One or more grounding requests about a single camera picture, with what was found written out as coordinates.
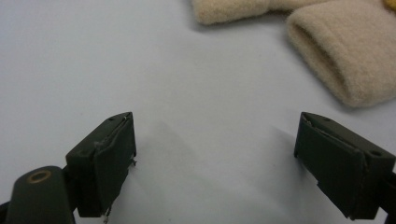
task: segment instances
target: white table surface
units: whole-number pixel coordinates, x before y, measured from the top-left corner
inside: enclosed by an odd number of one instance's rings
[[[138,164],[109,223],[352,223],[293,158],[300,113],[396,153],[396,100],[341,105],[286,18],[205,27],[189,0],[0,1],[0,203],[19,176],[64,167],[104,119],[133,111]]]

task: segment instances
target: beige fabric object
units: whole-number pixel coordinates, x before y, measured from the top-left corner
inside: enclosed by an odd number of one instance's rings
[[[291,42],[343,103],[396,96],[396,17],[361,0],[303,7],[288,18]]]
[[[269,3],[270,0],[192,0],[196,20],[206,25],[259,16],[268,10]]]
[[[209,25],[260,16],[268,10],[291,10],[331,0],[192,0],[198,22]]]

